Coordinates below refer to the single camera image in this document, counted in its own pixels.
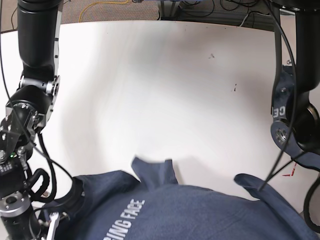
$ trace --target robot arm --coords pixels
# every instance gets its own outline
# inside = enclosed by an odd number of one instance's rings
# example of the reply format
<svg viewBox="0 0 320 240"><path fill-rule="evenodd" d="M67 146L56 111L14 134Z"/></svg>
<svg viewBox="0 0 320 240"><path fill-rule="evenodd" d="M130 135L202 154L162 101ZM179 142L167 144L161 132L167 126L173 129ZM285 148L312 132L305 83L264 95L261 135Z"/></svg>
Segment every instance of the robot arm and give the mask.
<svg viewBox="0 0 320 240"><path fill-rule="evenodd" d="M0 217L10 240L30 240L34 239L33 234L41 237L49 232L38 223L31 202L51 202L56 192L52 188L49 197L42 197L50 183L49 175L41 168L32 174L27 161L32 156L36 134L47 125L53 112L59 90L62 8L62 0L18 0L23 72L0 124ZM33 192L31 188L40 177L42 186Z"/></svg>
<svg viewBox="0 0 320 240"><path fill-rule="evenodd" d="M320 2L310 2L275 0L273 12L280 20L279 8L286 6L295 12L296 19L296 108L292 135L285 152L292 158L307 152L296 162L320 172L320 118L309 100L310 91L320 82ZM276 77L272 93L271 135L275 144L282 149L292 120L295 81L292 67L282 66L282 39L277 29L275 47Z"/></svg>

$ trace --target white table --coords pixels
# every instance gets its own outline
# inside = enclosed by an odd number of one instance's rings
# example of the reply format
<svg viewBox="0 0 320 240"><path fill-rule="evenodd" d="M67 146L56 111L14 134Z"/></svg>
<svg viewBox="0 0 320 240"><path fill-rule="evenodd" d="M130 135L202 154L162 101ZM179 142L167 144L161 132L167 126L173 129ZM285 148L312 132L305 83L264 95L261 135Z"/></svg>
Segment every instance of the white table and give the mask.
<svg viewBox="0 0 320 240"><path fill-rule="evenodd" d="M294 18L282 21L295 45ZM250 199L234 176L264 179L274 164L272 32L174 21L75 23L61 26L59 49L60 91L43 136L52 159L72 175L133 173L135 155L172 158L181 184ZM2 53L13 94L22 71L16 32L2 35ZM319 93L311 94L318 109ZM6 102L1 81L2 117ZM49 171L37 153L30 164ZM294 176L282 176L292 169L270 184L301 211L317 172L297 166ZM56 171L63 196L70 181Z"/></svg>

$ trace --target navy blue t-shirt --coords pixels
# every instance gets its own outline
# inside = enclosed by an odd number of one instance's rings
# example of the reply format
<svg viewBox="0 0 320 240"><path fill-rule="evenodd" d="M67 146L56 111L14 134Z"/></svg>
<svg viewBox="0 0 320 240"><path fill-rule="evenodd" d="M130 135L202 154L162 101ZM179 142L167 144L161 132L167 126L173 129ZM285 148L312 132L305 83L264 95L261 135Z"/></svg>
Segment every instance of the navy blue t-shirt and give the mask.
<svg viewBox="0 0 320 240"><path fill-rule="evenodd" d="M132 163L140 181L124 171L76 177L84 196L55 240L318 240L292 206L262 180L234 180L250 201L210 189L179 185L172 161Z"/></svg>

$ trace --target black wire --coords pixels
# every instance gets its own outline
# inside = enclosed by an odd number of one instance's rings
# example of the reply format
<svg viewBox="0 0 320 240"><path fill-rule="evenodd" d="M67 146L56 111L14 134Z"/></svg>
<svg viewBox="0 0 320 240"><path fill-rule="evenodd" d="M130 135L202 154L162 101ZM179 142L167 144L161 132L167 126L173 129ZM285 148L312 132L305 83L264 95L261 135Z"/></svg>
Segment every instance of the black wire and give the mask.
<svg viewBox="0 0 320 240"><path fill-rule="evenodd" d="M12 25L13 30L15 29L13 17L14 17L15 12L17 11L17 9L18 9L18 7L15 8L15 10L13 11L13 13L11 15L11 25Z"/></svg>
<svg viewBox="0 0 320 240"><path fill-rule="evenodd" d="M293 80L294 80L294 85L293 85L293 91L294 91L293 95L294 96L293 96L292 115L291 115L291 120L290 120L290 124L289 124L289 130L288 130L285 142L283 144L283 147L282 147L278 157L275 160L275 163L274 163L274 165L273 165L268 177L266 178L266 180L264 181L262 186L259 187L259 189L258 189L259 191L262 190L266 186L267 180L273 175L276 167L278 166L278 164L280 162L281 157L283 156L283 154L284 154L284 152L285 152L285 150L286 150L286 148L288 146L288 142L289 142L290 136L291 136L292 131L293 131L293 125L294 125L294 121L295 121L295 118L296 118L296 110L297 110L297 70L296 70L296 62L295 62L294 54L292 52L292 49L290 47L290 43L288 41L288 38L287 38L284 30L282 29L282 27L281 27L279 21L277 20L274 12L272 11L270 5L268 4L269 1L268 0L263 0L263 2L266 5L266 7L269 9L270 14L273 17L274 23L277 26L277 28L279 29L279 31L280 31L280 33L282 35L283 41L284 41L284 43L286 45L286 48L288 49L288 52L289 52L289 55L290 55L290 60L291 60L291 63L292 63Z"/></svg>
<svg viewBox="0 0 320 240"><path fill-rule="evenodd" d="M303 155L307 154L307 151L304 151L300 153L298 156L292 157L290 161L288 161L285 165L283 165L279 170L277 170L274 174L271 175L271 177L267 180L268 182L273 179L278 173L280 173L284 168L286 168L290 163L297 160L298 158L302 157Z"/></svg>
<svg viewBox="0 0 320 240"><path fill-rule="evenodd" d="M46 149L46 146L44 143L44 138L42 137L42 134L39 132L37 135L38 135L38 139L39 139L39 143L40 143L42 151L44 152L45 155L50 157L49 153ZM45 199L46 199L46 202L52 202L55 199L56 194L57 194L57 178L56 178L55 168L54 168L52 162L47 160L47 163L49 165L50 172L51 172L52 190L51 190L50 196L46 197Z"/></svg>
<svg viewBox="0 0 320 240"><path fill-rule="evenodd" d="M260 2L260 0L254 0L252 2L241 2L241 1L235 1L235 0L225 0L225 1L238 4L239 6L246 7L246 8L252 8Z"/></svg>
<svg viewBox="0 0 320 240"><path fill-rule="evenodd" d="M255 26L255 13L254 13L254 11L252 11L251 12L252 13L252 16L253 16L253 21L252 21L252 28L254 28L254 26Z"/></svg>
<svg viewBox="0 0 320 240"><path fill-rule="evenodd" d="M237 6L234 8L228 9L223 5L223 0L220 0L220 6L226 11L234 11L240 7L241 0L240 0L240 2L233 2L233 1L228 1L228 2L235 3L235 4L237 4Z"/></svg>
<svg viewBox="0 0 320 240"><path fill-rule="evenodd" d="M195 6L195 5L198 5L199 3L201 3L201 1L196 1L195 3L190 3L190 2L187 2L187 1L182 1L182 3L184 5L187 5L187 6Z"/></svg>
<svg viewBox="0 0 320 240"><path fill-rule="evenodd" d="M215 0L212 0L212 3L213 3L212 11L211 11L210 13L206 14L206 15L203 15L203 16L192 15L192 14L190 14L190 13L187 13L186 11L183 11L183 12L184 12L185 14L189 15L189 16L192 16L192 17L204 18L204 17L207 17L207 16L211 15L211 14L214 12L214 10L215 10L215 8L216 8Z"/></svg>
<svg viewBox="0 0 320 240"><path fill-rule="evenodd" d="M319 185L320 185L320 177L318 177L315 180L315 182L311 185L310 189L306 193L304 203L303 203L303 217L304 217L305 223L308 225L308 227L312 231L316 233L320 233L320 226L316 225L310 217L310 201L315 191L318 189Z"/></svg>

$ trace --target red marking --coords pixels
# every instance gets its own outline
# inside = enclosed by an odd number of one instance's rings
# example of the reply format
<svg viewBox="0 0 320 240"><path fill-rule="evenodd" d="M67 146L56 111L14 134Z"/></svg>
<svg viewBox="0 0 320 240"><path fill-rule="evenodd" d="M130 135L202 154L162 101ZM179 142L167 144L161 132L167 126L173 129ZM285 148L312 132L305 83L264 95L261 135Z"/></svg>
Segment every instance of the red marking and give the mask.
<svg viewBox="0 0 320 240"><path fill-rule="evenodd" d="M296 170L296 166L297 166L297 163L295 163L293 169L292 169L292 173L291 173L291 176L293 176L295 174L295 170Z"/></svg>
<svg viewBox="0 0 320 240"><path fill-rule="evenodd" d="M291 174L284 174L283 177L292 177L295 174L297 163L294 164Z"/></svg>

